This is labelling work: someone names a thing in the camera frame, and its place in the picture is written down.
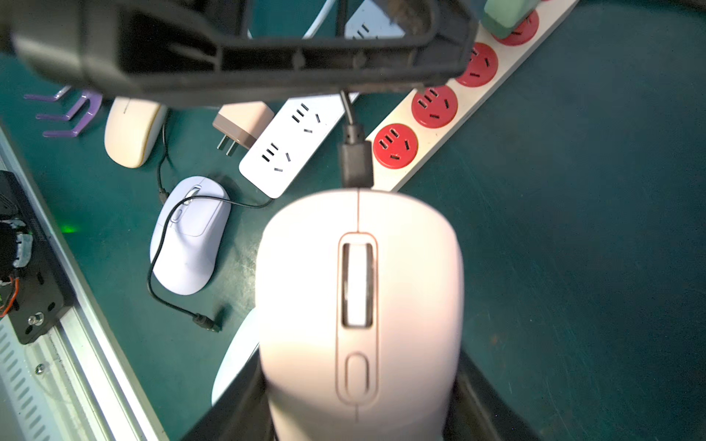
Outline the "white power strip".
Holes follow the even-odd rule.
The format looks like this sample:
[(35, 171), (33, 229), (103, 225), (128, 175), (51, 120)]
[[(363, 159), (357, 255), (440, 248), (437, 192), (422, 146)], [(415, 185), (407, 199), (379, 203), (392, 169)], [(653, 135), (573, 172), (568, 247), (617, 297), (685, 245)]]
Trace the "white power strip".
[[(404, 31), (373, 1), (364, 1), (347, 21), (353, 40), (394, 39)], [(288, 99), (244, 156), (239, 171), (269, 198), (279, 198), (329, 136), (345, 110), (337, 93)]]

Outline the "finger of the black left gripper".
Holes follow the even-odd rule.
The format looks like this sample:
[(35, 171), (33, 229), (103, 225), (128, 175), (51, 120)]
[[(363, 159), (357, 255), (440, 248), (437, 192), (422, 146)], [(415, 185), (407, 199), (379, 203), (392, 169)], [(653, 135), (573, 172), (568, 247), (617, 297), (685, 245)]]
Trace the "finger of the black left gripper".
[(173, 108), (438, 86), (479, 20), (466, 1), (383, 1), (403, 35), (246, 35), (251, 1), (5, 1), (1, 50), (55, 83)]

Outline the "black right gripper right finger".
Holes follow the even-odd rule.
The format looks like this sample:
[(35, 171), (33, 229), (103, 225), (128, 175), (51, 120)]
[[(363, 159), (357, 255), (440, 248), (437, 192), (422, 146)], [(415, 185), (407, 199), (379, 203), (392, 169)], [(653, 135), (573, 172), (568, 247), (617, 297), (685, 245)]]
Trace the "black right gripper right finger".
[(498, 395), (469, 356), (461, 351), (444, 440), (533, 440), (540, 437)]

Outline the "light green wireless mouse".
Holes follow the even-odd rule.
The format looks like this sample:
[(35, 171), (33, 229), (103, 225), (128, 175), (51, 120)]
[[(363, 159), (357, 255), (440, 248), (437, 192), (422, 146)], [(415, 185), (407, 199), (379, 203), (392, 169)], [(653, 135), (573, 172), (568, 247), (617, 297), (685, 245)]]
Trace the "light green wireless mouse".
[(224, 359), (218, 368), (213, 389), (211, 405), (217, 404), (233, 380), (239, 375), (246, 363), (253, 358), (259, 347), (259, 326), (257, 308), (253, 308), (238, 328), (231, 341)]

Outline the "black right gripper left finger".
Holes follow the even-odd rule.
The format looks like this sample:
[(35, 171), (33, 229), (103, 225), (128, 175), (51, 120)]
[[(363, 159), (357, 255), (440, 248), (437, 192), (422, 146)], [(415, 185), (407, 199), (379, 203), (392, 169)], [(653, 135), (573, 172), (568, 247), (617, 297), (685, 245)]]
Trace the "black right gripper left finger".
[(273, 422), (259, 352), (183, 440), (272, 440)]

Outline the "cream red power strip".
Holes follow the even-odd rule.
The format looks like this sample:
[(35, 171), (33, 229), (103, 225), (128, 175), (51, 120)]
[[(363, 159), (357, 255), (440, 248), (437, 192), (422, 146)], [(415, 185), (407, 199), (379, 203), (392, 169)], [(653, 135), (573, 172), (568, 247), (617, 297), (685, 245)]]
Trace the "cream red power strip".
[(462, 75), (410, 92), (371, 132), (375, 190), (397, 191), (479, 110), (573, 11), (542, 1), (505, 38), (479, 29)]

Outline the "purple wireless mouse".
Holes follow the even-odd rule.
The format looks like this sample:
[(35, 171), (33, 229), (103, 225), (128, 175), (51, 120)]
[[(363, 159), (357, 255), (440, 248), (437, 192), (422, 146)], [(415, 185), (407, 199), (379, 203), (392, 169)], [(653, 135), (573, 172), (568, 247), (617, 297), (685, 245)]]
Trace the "purple wireless mouse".
[(230, 205), (225, 189), (205, 176), (192, 176), (171, 192), (154, 228), (150, 257), (154, 275), (167, 290), (192, 295), (213, 275)]

